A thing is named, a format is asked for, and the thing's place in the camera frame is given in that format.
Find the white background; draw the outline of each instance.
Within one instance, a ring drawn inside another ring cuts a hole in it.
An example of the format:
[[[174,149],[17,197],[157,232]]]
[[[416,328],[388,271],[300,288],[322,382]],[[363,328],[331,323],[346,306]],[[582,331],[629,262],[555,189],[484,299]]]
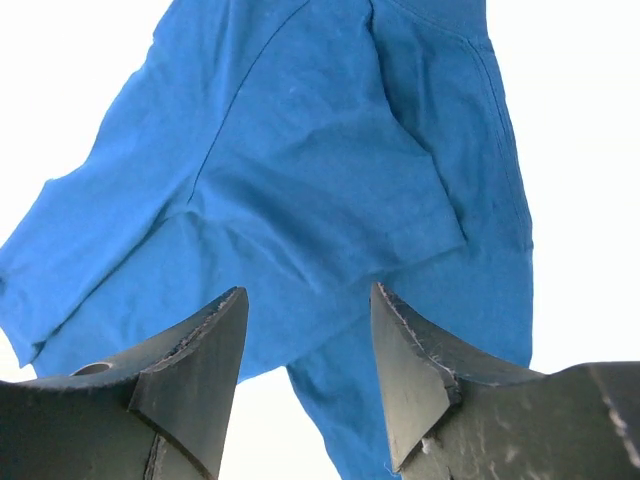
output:
[[[81,163],[168,0],[0,4],[0,243]],[[534,217],[533,368],[640,360],[635,2],[490,0]],[[0,378],[18,370],[0,336]],[[337,478],[283,371],[241,385],[222,480]]]

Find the black plastic part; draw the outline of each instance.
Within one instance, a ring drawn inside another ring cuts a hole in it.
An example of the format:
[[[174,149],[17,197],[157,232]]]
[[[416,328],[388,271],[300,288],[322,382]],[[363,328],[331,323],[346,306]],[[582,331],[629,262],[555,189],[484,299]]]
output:
[[[371,308],[404,480],[640,479],[640,362],[543,375],[463,342],[380,284]]]
[[[247,315],[233,289],[72,376],[0,382],[0,479],[217,478]]]

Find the clothing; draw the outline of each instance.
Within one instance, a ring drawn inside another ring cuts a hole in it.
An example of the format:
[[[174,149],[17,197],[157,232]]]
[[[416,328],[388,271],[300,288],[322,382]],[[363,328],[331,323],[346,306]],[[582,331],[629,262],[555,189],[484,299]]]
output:
[[[0,327],[65,374],[245,286],[240,380],[287,365],[325,439],[346,432],[343,478],[389,478],[379,399],[358,417],[336,393],[377,388],[371,283],[526,365],[531,253],[482,2],[174,0],[85,164],[0,249]],[[331,343],[354,328],[361,375]]]

